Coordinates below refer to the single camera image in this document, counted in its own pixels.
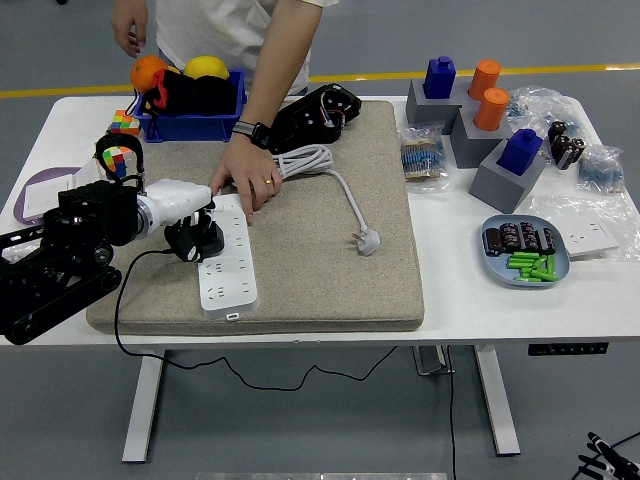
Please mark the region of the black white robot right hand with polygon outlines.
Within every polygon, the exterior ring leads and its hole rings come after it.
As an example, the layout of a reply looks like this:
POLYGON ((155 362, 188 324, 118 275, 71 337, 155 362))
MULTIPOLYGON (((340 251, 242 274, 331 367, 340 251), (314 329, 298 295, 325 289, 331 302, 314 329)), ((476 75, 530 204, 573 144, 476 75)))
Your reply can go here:
POLYGON ((635 479, 639 480, 639 464, 620 455, 614 448, 594 432, 587 434, 587 447, 594 457, 579 455, 581 465, 578 474, 590 479, 635 479))

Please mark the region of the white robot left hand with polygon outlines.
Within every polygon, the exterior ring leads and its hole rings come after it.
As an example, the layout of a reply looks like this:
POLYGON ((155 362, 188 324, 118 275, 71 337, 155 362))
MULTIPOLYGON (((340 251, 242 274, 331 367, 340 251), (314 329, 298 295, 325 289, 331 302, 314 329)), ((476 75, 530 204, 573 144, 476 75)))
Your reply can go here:
POLYGON ((162 179, 149 185, 137 200, 138 234, 150 236, 160 227, 171 251, 184 262, 200 263, 225 246, 214 219, 216 204, 208 186, 162 179))

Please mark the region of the person's right hand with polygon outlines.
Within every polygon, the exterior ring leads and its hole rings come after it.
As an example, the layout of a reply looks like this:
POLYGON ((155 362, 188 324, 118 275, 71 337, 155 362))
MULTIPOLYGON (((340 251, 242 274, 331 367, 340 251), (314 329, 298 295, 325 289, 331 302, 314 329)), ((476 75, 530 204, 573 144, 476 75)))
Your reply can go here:
POLYGON ((137 59, 146 45, 148 10, 145 4, 115 4, 111 27, 116 45, 130 58, 137 59))

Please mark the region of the person's left hand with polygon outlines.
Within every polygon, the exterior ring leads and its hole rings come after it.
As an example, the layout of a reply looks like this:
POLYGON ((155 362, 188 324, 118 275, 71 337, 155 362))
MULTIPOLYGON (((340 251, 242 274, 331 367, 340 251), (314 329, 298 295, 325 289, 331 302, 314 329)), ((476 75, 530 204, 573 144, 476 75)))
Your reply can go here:
POLYGON ((252 144, 240 133, 232 134, 209 187, 213 193, 218 193, 227 181, 235 184, 249 225, 253 223, 254 214, 279 193, 283 184, 271 153, 252 144))

